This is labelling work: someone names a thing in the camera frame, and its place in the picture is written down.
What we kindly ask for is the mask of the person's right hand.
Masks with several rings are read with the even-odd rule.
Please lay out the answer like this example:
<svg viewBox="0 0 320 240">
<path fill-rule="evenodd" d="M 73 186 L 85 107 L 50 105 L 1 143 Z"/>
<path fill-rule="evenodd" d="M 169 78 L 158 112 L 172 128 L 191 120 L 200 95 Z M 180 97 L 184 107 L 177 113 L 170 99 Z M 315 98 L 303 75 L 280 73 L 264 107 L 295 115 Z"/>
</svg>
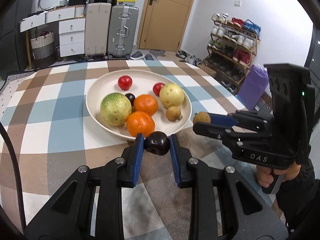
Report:
<svg viewBox="0 0 320 240">
<path fill-rule="evenodd" d="M 256 178 L 260 186 L 267 188 L 269 187 L 273 181 L 274 175 L 284 175 L 283 182 L 293 180 L 298 176 L 300 172 L 301 165 L 298 165 L 295 161 L 290 165 L 290 167 L 286 170 L 276 170 L 263 166 L 256 166 Z"/>
</svg>

